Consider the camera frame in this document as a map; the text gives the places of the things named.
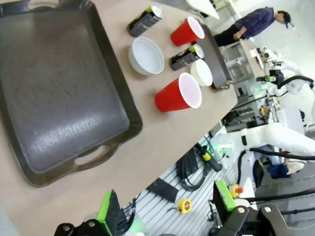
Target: black can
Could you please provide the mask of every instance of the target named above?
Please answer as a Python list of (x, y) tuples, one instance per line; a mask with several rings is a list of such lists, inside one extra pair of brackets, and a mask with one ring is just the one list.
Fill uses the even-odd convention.
[(204, 53), (198, 44), (194, 44), (186, 50), (176, 54), (169, 60), (169, 64), (173, 70), (179, 70), (198, 59), (203, 59)]
[(138, 37), (162, 18), (162, 8), (156, 5), (149, 6), (144, 12), (141, 13), (141, 15), (139, 15), (127, 26), (127, 30), (131, 36)]

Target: floor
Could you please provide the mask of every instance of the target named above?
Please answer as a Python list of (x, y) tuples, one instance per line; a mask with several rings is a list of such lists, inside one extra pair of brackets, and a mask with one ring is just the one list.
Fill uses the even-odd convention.
[[(199, 143), (207, 145), (208, 142), (202, 138)], [(191, 176), (191, 181), (198, 181), (202, 175), (202, 167)], [(160, 176), (161, 179), (176, 187), (177, 194), (175, 204), (168, 202), (148, 190), (142, 191), (137, 204), (137, 217), (141, 219), (146, 228), (146, 235), (158, 236), (161, 234), (173, 234), (176, 236), (206, 236), (213, 223), (207, 221), (210, 208), (208, 200), (212, 199), (213, 181), (222, 179), (226, 184), (234, 184), (236, 177), (232, 169), (222, 170), (219, 173), (210, 171), (205, 182), (195, 192), (187, 192), (181, 188), (178, 177), (176, 176), (175, 166), (169, 168)], [(187, 214), (180, 214), (177, 210), (168, 209), (177, 207), (182, 199), (190, 199), (192, 211)]]

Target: red plastic cup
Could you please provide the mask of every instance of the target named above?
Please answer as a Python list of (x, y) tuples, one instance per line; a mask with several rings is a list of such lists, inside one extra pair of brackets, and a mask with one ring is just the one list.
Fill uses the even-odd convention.
[(176, 46), (192, 43), (204, 37), (205, 32), (202, 26), (191, 16), (171, 34), (171, 40)]
[(155, 102), (161, 112), (198, 108), (202, 102), (201, 90), (191, 74), (182, 73), (156, 94)]

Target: white ceramic bowl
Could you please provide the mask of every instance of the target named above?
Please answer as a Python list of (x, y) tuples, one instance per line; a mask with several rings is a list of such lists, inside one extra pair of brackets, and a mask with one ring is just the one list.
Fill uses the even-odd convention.
[(210, 68), (202, 59), (195, 61), (191, 65), (190, 73), (200, 86), (210, 86), (213, 83)]
[(136, 38), (129, 49), (128, 57), (132, 68), (142, 75), (156, 75), (164, 69), (161, 50), (147, 38)]

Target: black tray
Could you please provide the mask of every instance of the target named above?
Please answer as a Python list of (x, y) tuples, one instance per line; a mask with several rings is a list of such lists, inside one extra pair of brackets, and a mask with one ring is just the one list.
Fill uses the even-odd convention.
[(29, 2), (0, 5), (0, 111), (25, 178), (44, 186), (108, 160), (142, 120), (95, 5)]

